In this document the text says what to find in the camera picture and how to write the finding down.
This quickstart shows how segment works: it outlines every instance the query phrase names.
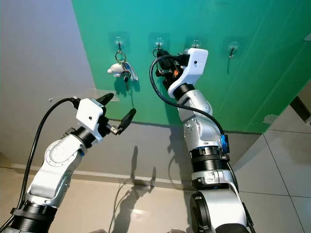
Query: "tile floor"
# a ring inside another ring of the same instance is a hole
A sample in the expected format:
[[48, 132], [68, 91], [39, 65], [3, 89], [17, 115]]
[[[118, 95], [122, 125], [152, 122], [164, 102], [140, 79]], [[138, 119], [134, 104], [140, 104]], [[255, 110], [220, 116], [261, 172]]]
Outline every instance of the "tile floor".
[[[234, 165], [241, 198], [257, 233], [311, 233], [311, 127], [288, 107]], [[22, 175], [0, 168], [0, 224], [18, 199]], [[73, 180], [51, 233], [187, 233], [191, 192]]]

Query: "white plush toy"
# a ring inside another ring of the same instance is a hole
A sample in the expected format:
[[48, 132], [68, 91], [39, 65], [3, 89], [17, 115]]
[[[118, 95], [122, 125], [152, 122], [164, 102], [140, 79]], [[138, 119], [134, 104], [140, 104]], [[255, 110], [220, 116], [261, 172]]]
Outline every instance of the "white plush toy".
[[108, 74], [113, 74], [114, 77], [120, 77], [121, 73], [124, 71], [124, 68], [121, 64], [115, 63], [113, 64], [109, 70], [107, 70]]

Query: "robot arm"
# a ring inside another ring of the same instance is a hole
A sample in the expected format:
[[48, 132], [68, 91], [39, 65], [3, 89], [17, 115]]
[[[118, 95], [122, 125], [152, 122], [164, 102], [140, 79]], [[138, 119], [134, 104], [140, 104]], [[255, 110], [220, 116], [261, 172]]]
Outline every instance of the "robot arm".
[[211, 117], [182, 108], [213, 114], [209, 102], [193, 86], [203, 74], [207, 56], [207, 50], [194, 48], [176, 57], [163, 50], [157, 52], [161, 69], [156, 75], [164, 77], [169, 96], [180, 105], [178, 112], [191, 156], [192, 185], [197, 190], [190, 199], [192, 228], [195, 233], [247, 233], [249, 226], [255, 232], [228, 163], [227, 136]]
[[112, 132], [121, 134], [131, 123], [136, 110], [132, 109], [121, 121], [120, 126], [111, 126], [105, 117], [105, 105], [113, 98], [107, 94], [98, 100], [77, 99], [76, 118], [82, 126], [64, 138], [49, 145], [44, 162], [34, 177], [25, 195], [21, 208], [13, 208], [14, 220], [5, 233], [48, 232], [57, 208], [60, 206], [74, 170], [80, 164], [87, 149]]

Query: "green wall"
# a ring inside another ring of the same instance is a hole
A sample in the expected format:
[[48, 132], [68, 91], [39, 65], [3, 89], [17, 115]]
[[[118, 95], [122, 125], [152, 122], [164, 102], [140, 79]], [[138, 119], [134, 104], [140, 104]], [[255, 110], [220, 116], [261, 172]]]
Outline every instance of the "green wall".
[[[73, 0], [76, 19], [98, 89], [116, 90], [120, 102], [108, 117], [122, 118], [135, 106], [135, 121], [180, 124], [177, 110], [153, 92], [148, 70], [157, 35], [177, 54], [194, 38], [209, 51], [197, 82], [225, 130], [264, 132], [266, 115], [279, 115], [311, 77], [310, 0]], [[127, 92], [107, 74], [115, 63], [114, 39], [139, 76]], [[239, 48], [228, 65], [228, 45]]]

